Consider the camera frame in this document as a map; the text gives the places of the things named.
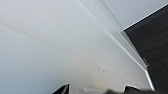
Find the gray wall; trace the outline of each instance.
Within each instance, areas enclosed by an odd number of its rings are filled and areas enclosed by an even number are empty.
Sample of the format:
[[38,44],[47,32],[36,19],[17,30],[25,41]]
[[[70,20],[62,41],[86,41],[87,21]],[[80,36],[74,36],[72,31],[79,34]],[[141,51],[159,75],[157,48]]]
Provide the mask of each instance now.
[[[51,94],[67,83],[72,94],[83,87],[152,89],[146,70],[78,1],[0,4],[0,93]],[[122,30],[115,20],[106,24]]]
[[168,4],[168,0],[102,0],[123,29]]

